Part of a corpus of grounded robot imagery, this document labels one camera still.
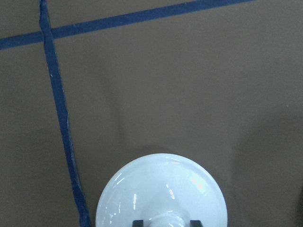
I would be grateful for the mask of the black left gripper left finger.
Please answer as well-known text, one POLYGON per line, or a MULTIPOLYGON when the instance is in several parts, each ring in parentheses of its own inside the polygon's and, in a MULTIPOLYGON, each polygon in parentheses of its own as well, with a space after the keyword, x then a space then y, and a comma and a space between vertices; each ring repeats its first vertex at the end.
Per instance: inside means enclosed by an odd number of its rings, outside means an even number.
POLYGON ((143 220, 134 220, 132 222, 132 227, 144 227, 144 221, 143 220))

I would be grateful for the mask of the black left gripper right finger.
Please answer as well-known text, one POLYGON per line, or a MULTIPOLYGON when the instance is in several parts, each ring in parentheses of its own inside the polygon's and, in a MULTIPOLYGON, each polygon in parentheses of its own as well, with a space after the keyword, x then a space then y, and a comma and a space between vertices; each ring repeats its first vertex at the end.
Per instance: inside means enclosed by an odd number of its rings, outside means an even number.
POLYGON ((190 220, 190 227, 202 227, 200 220, 190 220))

